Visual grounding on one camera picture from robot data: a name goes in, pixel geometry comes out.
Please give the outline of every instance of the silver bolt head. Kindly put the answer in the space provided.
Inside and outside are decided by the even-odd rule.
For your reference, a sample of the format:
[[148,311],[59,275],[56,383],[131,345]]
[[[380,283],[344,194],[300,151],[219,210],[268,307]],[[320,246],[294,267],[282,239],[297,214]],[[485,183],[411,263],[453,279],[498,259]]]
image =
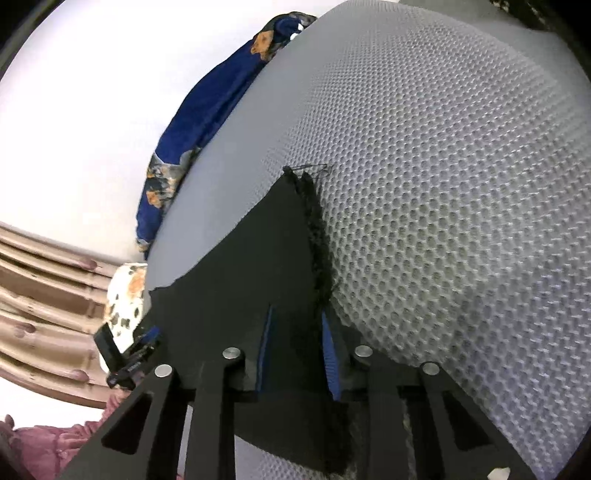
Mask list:
[[367,358],[371,356],[373,352],[374,351],[371,349],[371,347],[368,347],[367,345],[359,345],[355,349],[355,355],[361,358]]
[[167,364],[162,364],[156,367],[154,373],[158,378],[165,378],[173,372],[173,367]]
[[423,371],[427,375],[437,375],[439,373],[439,365],[434,364],[433,362],[427,362],[423,365]]
[[238,358],[241,353],[242,352],[240,351],[239,348],[236,348],[235,346],[231,346],[231,347],[226,348],[223,351],[222,355],[226,360],[234,360],[235,358]]

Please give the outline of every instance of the wooden slat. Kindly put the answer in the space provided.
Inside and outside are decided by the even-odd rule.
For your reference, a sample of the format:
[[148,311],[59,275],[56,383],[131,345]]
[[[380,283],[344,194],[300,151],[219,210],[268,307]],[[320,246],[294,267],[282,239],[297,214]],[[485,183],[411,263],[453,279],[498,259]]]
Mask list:
[[22,386],[37,387],[45,390],[61,392],[69,397],[80,398],[81,401],[92,402],[96,405],[105,405],[111,389],[101,385],[92,385],[70,380],[68,378],[58,377],[48,372],[43,372],[14,360],[0,353],[0,371],[12,375],[19,380]]
[[86,300],[92,300],[103,305],[107,302],[107,292],[105,290],[97,290],[96,288],[81,286],[80,284],[76,284],[68,280],[52,278],[48,275],[38,273],[37,271],[22,268],[19,265],[16,265],[2,257],[0,257],[0,267],[12,273],[16,273],[17,275],[20,275],[24,278],[32,280],[33,282],[38,282],[42,285],[46,285],[47,287],[71,293],[72,295],[82,297]]
[[1,227],[0,241],[20,250],[39,255],[40,257],[48,258],[64,265],[71,265],[72,267],[92,271],[105,277],[112,277],[117,270],[117,266],[107,262],[94,260],[88,256],[75,254],[53,245],[47,245]]
[[4,302],[0,301],[0,313],[3,313],[3,312],[21,313],[21,311],[16,309],[15,307],[12,307],[8,303],[4,303]]
[[18,295],[2,286],[0,286],[0,301],[40,319],[78,332],[94,334],[103,323],[102,318],[79,315],[52,307],[29,297]]
[[111,281],[108,277],[89,272],[88,270],[79,270],[78,268],[58,264],[54,261],[25,252],[24,250],[3,244],[2,242],[0,242],[0,254],[37,270],[42,270],[58,277],[67,278],[68,280],[83,283],[84,285],[101,290],[107,290]]
[[26,378],[17,377],[2,368],[0,368],[0,377],[2,377],[4,380],[9,381],[10,383],[18,385],[19,387],[26,388],[31,392],[43,395],[44,397],[54,398],[55,400],[65,401],[68,403],[72,403],[74,405],[80,405],[82,407],[90,408],[99,408],[101,410],[104,410],[107,405],[106,401],[90,400],[88,398],[76,397],[75,395],[68,395],[64,392],[41,387]]
[[92,335],[0,312],[0,352],[60,377],[106,385]]

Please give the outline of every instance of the white wall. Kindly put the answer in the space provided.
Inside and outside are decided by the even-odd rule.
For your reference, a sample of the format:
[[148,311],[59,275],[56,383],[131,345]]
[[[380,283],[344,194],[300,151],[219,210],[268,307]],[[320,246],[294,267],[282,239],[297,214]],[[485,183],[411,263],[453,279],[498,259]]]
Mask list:
[[150,155],[193,85],[272,17],[339,0],[66,0],[0,82],[0,223],[139,258]]
[[12,416],[15,428],[49,425],[71,427],[100,420],[103,411],[47,398],[0,378],[0,420]]

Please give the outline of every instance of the blue patterned cloth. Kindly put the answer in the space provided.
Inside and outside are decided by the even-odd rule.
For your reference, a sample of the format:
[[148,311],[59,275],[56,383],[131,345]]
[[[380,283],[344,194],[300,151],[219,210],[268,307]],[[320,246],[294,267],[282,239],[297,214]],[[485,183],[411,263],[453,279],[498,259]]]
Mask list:
[[316,17],[292,12],[273,18],[189,92],[152,154],[136,215],[136,237],[147,257],[181,181],[242,95],[275,54]]

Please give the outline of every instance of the black fabric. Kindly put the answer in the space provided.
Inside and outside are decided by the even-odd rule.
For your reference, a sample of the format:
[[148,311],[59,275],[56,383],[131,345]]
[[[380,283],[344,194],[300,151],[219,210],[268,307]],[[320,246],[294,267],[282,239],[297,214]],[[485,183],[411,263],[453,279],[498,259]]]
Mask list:
[[[347,425],[324,375],[303,205],[293,180],[281,177],[186,275],[150,292],[151,309],[135,334],[160,327],[164,348],[152,364],[171,364],[192,390],[203,364],[227,347],[240,348],[246,369],[254,368],[272,307],[262,391],[256,403],[236,405],[235,433],[292,462],[338,472],[348,461]],[[252,380],[245,378],[244,385]]]

